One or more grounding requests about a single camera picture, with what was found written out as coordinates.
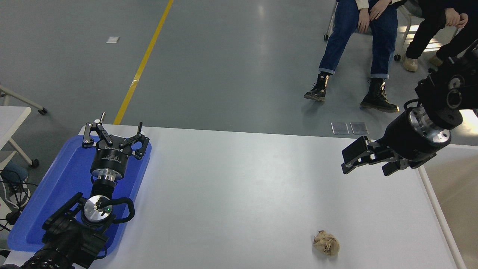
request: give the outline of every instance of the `beige shoe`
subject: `beige shoe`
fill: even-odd
[[[403,58],[403,67],[410,72],[416,72],[418,69],[417,59],[411,59],[407,56],[403,56]]]
[[[433,55],[433,57],[430,58],[430,61],[429,61],[429,62],[430,62],[430,64],[432,64],[432,65],[434,65],[434,66],[436,66],[436,67],[440,67],[440,66],[443,64],[443,61],[442,61],[440,58],[438,58],[438,57],[436,56],[436,54]]]

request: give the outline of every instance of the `chair leg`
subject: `chair leg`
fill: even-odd
[[[20,148],[20,146],[13,140],[13,139],[9,139],[8,140],[8,143],[18,152],[18,154],[20,154],[20,156],[23,158],[23,160],[25,160],[25,162],[33,167],[33,168],[36,168],[40,165],[40,162],[38,161],[38,159],[30,159],[30,157],[28,157],[28,155],[22,150],[22,148]]]
[[[335,19],[335,10],[337,9],[338,3],[335,4],[334,9],[332,10],[332,15],[330,15],[329,27],[327,28],[327,33],[324,35],[324,41],[328,40],[328,37],[332,34],[332,29],[334,28],[334,19]]]
[[[3,105],[8,105],[8,102],[10,100],[10,96],[12,96],[12,97],[14,97],[14,98],[16,98],[16,99],[18,99],[22,102],[25,102],[25,103],[37,108],[38,111],[44,111],[46,113],[46,109],[43,106],[33,102],[30,99],[27,99],[27,98],[21,96],[20,94],[14,92],[12,90],[7,89],[6,87],[4,87],[2,85],[0,85],[0,91],[4,92],[6,94],[5,99],[3,100]]]
[[[412,26],[412,18],[411,18],[412,15],[409,14],[403,6],[400,6],[398,9],[400,10],[400,13],[402,13],[402,15],[405,17],[405,19],[407,19],[408,25],[407,25],[407,29],[403,33],[403,38],[402,38],[402,42],[401,42],[401,46],[399,50],[400,52],[397,53],[395,57],[393,58],[395,61],[399,61],[401,56],[405,54],[405,42],[407,41],[407,37],[410,32],[410,28]]]
[[[455,32],[453,33],[452,38],[455,37],[455,35],[456,35],[461,29],[463,29],[463,28],[456,28],[456,29],[455,29]]]

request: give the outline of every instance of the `hand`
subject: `hand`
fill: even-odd
[[[369,29],[370,16],[367,8],[361,9],[358,15],[358,32],[365,33]]]
[[[370,20],[376,20],[382,15],[383,11],[388,7],[389,0],[379,0],[370,10]]]
[[[445,9],[446,26],[456,26],[460,22],[460,14],[454,8]]]
[[[458,29],[465,27],[465,25],[468,22],[468,15],[466,13],[461,13],[460,14],[460,21],[456,25]]]

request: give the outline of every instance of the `gray floor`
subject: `gray floor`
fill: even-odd
[[[105,122],[113,122],[167,2],[0,2],[0,81],[49,111],[32,112],[14,136],[41,162],[30,169],[31,181],[41,180],[85,122],[102,111]],[[380,138],[398,114],[359,108],[368,88],[371,36],[352,35],[326,102],[302,98],[316,80],[334,4],[174,1],[122,124],[354,138],[332,134],[330,123],[365,122],[369,137]],[[398,16],[401,30],[405,19]],[[452,33],[447,29],[437,39],[446,44]],[[106,44],[109,36],[120,40]],[[402,107],[416,97],[413,89],[433,54],[424,53],[416,73],[392,63],[390,101]],[[454,131],[453,143],[478,145],[472,131]]]

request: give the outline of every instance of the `white sleeve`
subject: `white sleeve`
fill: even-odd
[[[355,0],[355,2],[357,3],[358,9],[369,8],[369,0]]]

